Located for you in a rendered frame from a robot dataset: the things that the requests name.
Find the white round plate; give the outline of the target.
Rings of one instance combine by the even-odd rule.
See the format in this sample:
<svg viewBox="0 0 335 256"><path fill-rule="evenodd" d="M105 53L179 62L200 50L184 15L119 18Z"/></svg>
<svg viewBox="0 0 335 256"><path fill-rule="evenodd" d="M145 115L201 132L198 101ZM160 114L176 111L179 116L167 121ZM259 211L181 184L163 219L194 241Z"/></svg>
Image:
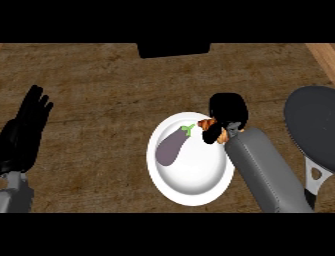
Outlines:
<svg viewBox="0 0 335 256"><path fill-rule="evenodd" d="M161 194L178 204L201 206L223 194L235 167L225 152L225 145L203 140L198 122L209 119L201 113L182 112L172 115L157 126L150 137L147 165L151 180ZM175 162L163 166L157 160L157 148L163 140L181 131L189 134Z"/></svg>

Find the golden brown croissant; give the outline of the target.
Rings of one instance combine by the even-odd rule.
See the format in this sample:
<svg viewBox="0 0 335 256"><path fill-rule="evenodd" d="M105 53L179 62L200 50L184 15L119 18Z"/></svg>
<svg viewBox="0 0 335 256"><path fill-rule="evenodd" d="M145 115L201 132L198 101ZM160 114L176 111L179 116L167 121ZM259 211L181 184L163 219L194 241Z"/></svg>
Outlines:
<svg viewBox="0 0 335 256"><path fill-rule="evenodd" d="M225 144L231 137L244 131L241 122L220 123L215 118L201 120L198 126L203 129L203 140L207 144L215 142Z"/></svg>

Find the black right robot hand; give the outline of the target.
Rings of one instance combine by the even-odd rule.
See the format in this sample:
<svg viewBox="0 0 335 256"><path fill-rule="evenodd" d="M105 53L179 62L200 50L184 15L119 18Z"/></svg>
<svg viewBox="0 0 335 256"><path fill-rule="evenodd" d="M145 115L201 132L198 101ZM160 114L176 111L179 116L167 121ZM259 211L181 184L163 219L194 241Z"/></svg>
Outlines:
<svg viewBox="0 0 335 256"><path fill-rule="evenodd" d="M237 93L216 93L210 98L210 118L220 123L241 122L246 127L249 121L249 109L246 101Z"/></svg>

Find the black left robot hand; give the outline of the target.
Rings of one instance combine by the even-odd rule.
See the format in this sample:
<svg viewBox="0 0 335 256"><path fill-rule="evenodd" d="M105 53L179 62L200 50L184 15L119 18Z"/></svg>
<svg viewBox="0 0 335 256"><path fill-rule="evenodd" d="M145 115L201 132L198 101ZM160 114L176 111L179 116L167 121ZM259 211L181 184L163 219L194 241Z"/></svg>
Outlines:
<svg viewBox="0 0 335 256"><path fill-rule="evenodd" d="M31 169L52 108L43 88L33 85L17 117L8 121L0 132L0 176L12 171L26 173Z"/></svg>

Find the dark grey frying pan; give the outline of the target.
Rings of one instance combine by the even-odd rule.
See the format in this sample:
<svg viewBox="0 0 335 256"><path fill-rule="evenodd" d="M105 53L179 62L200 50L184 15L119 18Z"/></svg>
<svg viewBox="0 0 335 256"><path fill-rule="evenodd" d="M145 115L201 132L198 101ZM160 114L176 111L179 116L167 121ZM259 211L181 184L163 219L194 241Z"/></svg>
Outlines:
<svg viewBox="0 0 335 256"><path fill-rule="evenodd" d="M335 89L306 86L288 96L284 119L306 160L305 196L315 207L319 188L335 174Z"/></svg>

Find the purple eggplant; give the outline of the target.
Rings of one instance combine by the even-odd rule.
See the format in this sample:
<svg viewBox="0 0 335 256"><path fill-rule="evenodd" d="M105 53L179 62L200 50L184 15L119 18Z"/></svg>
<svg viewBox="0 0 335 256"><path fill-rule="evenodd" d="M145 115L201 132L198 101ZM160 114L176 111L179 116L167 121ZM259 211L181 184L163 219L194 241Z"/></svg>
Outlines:
<svg viewBox="0 0 335 256"><path fill-rule="evenodd" d="M181 126L164 138L155 150L155 159L163 166L170 166L178 158L181 148L191 137L195 125Z"/></svg>

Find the black box appliance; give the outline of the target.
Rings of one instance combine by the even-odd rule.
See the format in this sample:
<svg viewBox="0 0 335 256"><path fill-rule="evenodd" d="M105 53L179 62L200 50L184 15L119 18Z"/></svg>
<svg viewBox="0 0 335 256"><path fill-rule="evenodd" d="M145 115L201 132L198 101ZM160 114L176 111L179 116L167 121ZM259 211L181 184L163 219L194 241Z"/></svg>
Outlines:
<svg viewBox="0 0 335 256"><path fill-rule="evenodd" d="M181 55L204 54L210 51L209 43L139 43L138 52L139 56L147 58L160 58Z"/></svg>

